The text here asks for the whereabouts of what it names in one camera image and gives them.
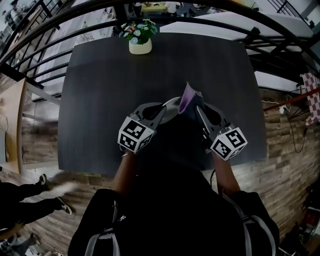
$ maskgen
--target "backpack strap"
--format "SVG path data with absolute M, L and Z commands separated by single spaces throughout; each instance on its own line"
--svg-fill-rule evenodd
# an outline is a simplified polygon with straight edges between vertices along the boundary
M 222 193 L 222 197 L 228 201 L 235 210 L 237 211 L 238 215 L 240 216 L 243 224 L 243 229 L 244 229 L 244 238 L 245 238 L 245 256 L 252 256 L 252 246 L 251 246 L 251 239 L 250 239 L 250 234 L 247 228 L 247 224 L 253 223 L 253 221 L 250 220 L 250 217 L 256 221 L 260 225 L 260 227 L 264 230 L 266 235 L 269 238 L 270 245 L 271 245 L 271 250 L 272 250 L 272 256 L 276 256 L 276 243 L 275 243 L 275 238 L 272 235 L 270 229 L 266 225 L 266 223 L 258 216 L 252 215 L 252 216 L 247 216 L 244 214 L 242 209 L 240 208 L 239 205 L 237 205 L 233 200 L 231 200 L 230 197 L 228 197 L 226 194 Z
M 245 216 L 244 212 L 240 208 L 239 205 L 237 205 L 233 200 L 230 199 L 226 194 L 222 193 L 222 197 L 228 201 L 230 204 L 233 205 L 237 213 L 239 214 L 242 224 L 243 224 L 243 230 L 244 230 L 244 238 L 245 238 L 245 256 L 252 256 L 252 247 L 251 247 L 251 239 L 250 239 L 250 234 L 248 231 L 248 228 L 246 226 L 246 222 L 243 220 L 248 219 L 247 216 Z
M 112 223 L 114 223 L 117 220 L 118 215 L 118 204 L 116 201 L 114 201 L 113 207 L 114 212 Z M 84 256 L 93 256 L 97 240 L 103 239 L 112 239 L 113 256 L 120 256 L 120 248 L 113 228 L 109 228 L 105 230 L 103 233 L 93 235 L 88 242 Z

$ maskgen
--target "red checkered cloth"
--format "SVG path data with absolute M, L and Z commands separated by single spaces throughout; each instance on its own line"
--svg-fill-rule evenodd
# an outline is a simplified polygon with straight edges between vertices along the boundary
M 306 93 L 318 88 L 320 85 L 320 80 L 311 73 L 302 74 L 301 77 L 304 82 L 304 88 Z M 309 102 L 309 108 L 311 113 L 311 115 L 305 121 L 305 125 L 308 127 L 320 121 L 319 92 L 308 96 L 307 99 Z

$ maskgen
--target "purple cloth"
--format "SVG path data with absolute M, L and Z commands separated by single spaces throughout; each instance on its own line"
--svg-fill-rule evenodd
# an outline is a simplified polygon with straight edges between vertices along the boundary
M 180 102 L 178 114 L 195 121 L 196 115 L 194 108 L 197 105 L 204 107 L 204 104 L 204 98 L 202 97 L 201 92 L 192 89 L 189 83 L 187 83 Z

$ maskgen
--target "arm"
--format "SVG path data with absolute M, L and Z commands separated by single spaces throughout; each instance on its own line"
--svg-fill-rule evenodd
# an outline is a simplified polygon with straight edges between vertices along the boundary
M 232 195 L 234 192 L 240 191 L 239 184 L 232 172 L 229 162 L 222 160 L 216 153 L 212 152 L 216 183 L 218 186 L 218 192 L 221 194 L 224 192 L 227 196 Z
M 137 163 L 135 154 L 129 150 L 125 152 L 126 155 L 122 158 L 118 171 L 112 181 L 111 189 L 123 196 L 127 196 L 132 187 L 134 178 L 137 174 Z
M 12 228 L 0 231 L 0 240 L 5 240 L 12 237 L 19 230 L 23 229 L 24 225 L 21 223 L 16 223 Z

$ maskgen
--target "white flower pot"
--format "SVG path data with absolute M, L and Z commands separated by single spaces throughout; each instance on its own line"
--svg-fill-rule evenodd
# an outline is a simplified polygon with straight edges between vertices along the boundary
M 129 51 L 132 54 L 137 54 L 137 55 L 148 54 L 151 52 L 151 50 L 152 50 L 152 43 L 150 38 L 144 44 L 132 44 L 129 41 Z

